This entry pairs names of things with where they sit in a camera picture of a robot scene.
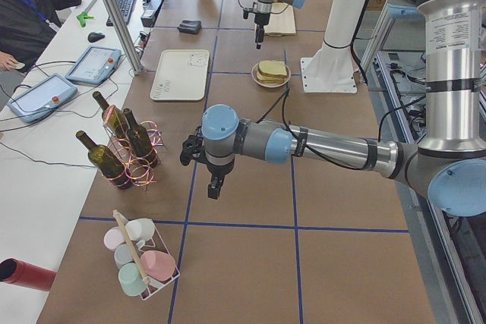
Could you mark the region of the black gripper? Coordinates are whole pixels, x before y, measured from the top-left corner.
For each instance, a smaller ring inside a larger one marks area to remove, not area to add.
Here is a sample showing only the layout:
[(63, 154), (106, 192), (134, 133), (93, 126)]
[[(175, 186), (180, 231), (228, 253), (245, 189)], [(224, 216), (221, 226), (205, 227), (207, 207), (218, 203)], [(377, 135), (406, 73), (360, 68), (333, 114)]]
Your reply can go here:
[(205, 156), (207, 159), (207, 168), (212, 174), (210, 183), (207, 186), (207, 195), (210, 199), (218, 199), (224, 184), (224, 177), (234, 168), (235, 154), (230, 153), (226, 156), (215, 156), (206, 151)]
[(256, 49), (261, 49), (261, 45), (264, 40), (265, 30), (264, 27), (270, 22), (270, 13), (260, 13), (254, 14), (254, 22), (256, 23), (255, 28), (255, 44)]

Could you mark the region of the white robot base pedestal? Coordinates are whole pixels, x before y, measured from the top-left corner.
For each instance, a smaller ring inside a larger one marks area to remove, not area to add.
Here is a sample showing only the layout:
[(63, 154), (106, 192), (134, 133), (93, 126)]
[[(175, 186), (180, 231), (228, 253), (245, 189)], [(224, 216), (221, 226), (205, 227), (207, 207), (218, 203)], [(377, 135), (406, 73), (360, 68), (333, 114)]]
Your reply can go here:
[(352, 43), (367, 0), (333, 0), (321, 48), (301, 59), (306, 93), (356, 93)]

